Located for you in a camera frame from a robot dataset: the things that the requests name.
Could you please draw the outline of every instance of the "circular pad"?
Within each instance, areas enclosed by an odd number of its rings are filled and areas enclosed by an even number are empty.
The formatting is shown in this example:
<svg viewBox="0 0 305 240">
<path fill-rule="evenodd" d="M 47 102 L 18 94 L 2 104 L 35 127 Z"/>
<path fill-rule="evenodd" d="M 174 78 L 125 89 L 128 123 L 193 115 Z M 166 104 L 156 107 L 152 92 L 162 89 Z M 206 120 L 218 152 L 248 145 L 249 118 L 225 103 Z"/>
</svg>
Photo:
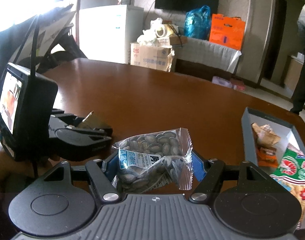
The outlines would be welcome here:
<svg viewBox="0 0 305 240">
<path fill-rule="evenodd" d="M 32 184 L 17 195 L 10 203 L 9 217 L 24 233 L 55 237 L 86 225 L 95 210 L 94 199 L 88 192 L 54 181 L 51 187 Z"/>
<path fill-rule="evenodd" d="M 36 198 L 31 208 L 34 212 L 43 216 L 57 215 L 68 207 L 68 199 L 62 195 L 48 194 Z"/>
<path fill-rule="evenodd" d="M 291 232 L 301 216 L 298 200 L 288 192 L 219 194 L 214 212 L 228 228 L 248 237 L 273 238 Z"/>
</svg>

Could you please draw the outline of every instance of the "brown table surface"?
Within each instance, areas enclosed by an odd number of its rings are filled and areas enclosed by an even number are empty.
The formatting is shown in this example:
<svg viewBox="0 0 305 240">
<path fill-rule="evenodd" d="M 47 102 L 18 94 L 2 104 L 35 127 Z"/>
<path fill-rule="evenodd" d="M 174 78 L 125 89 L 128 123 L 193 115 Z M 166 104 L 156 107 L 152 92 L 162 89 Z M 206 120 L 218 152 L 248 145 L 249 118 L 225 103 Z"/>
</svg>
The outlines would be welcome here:
<svg viewBox="0 0 305 240">
<path fill-rule="evenodd" d="M 244 160 L 241 118 L 250 107 L 295 125 L 305 145 L 305 123 L 299 116 L 192 76 L 88 59 L 62 64 L 45 76 L 59 86 L 55 108 L 78 116 L 94 111 L 112 126 L 113 142 L 183 127 L 205 159 L 239 165 Z M 154 191 L 161 192 L 182 191 L 171 184 Z"/>
</svg>

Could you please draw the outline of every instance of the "green snack bag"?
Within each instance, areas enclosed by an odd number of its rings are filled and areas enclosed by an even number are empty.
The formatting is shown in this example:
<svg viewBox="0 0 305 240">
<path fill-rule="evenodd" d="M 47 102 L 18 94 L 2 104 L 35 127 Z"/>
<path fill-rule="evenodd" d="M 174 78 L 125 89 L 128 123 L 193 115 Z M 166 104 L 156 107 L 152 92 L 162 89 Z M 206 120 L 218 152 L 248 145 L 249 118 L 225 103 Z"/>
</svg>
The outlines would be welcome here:
<svg viewBox="0 0 305 240">
<path fill-rule="evenodd" d="M 305 218 L 305 155 L 288 144 L 280 165 L 270 175 L 286 190 L 292 193 L 301 204 L 301 217 L 297 229 Z"/>
</svg>

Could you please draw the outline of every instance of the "blue plastic bag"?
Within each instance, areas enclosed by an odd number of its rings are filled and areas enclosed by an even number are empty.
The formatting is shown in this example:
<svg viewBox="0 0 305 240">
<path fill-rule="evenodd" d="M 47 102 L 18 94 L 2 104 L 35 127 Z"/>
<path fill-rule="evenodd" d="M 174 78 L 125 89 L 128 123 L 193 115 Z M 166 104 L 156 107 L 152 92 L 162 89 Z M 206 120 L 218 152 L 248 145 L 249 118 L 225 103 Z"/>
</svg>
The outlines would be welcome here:
<svg viewBox="0 0 305 240">
<path fill-rule="evenodd" d="M 206 40 L 211 29 L 211 9 L 204 5 L 186 14 L 185 36 Z"/>
</svg>

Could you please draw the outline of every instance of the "metal screw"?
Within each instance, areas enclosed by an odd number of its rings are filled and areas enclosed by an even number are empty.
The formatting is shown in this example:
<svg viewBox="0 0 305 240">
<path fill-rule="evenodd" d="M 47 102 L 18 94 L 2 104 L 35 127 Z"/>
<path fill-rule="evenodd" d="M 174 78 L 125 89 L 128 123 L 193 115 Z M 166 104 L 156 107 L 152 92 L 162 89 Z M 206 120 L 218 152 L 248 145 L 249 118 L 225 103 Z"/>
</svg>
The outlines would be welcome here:
<svg viewBox="0 0 305 240">
<path fill-rule="evenodd" d="M 119 196 L 116 193 L 107 193 L 103 196 L 105 201 L 116 201 Z"/>
<path fill-rule="evenodd" d="M 192 198 L 192 200 L 195 200 L 195 201 L 204 201 L 204 200 L 206 200 L 207 195 L 204 193 L 194 193 L 194 194 L 192 194 L 191 198 Z"/>
</svg>

